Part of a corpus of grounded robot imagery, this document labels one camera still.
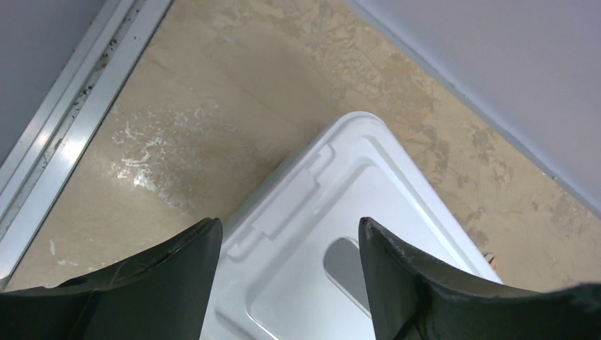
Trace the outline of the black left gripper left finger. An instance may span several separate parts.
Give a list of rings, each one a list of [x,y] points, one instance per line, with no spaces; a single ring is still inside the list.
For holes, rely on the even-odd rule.
[[[198,339],[223,239],[203,219],[53,288],[1,294],[2,339]]]

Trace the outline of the white plastic bin lid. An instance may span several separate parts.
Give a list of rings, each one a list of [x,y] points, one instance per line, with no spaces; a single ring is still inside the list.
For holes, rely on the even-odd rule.
[[[224,224],[203,339],[372,339],[358,225],[476,276],[498,275],[375,115],[343,115]]]

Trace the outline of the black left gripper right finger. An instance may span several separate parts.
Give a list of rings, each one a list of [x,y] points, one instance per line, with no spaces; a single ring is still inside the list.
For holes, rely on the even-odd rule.
[[[370,217],[359,252],[377,339],[599,339],[600,285],[537,293],[462,271]]]

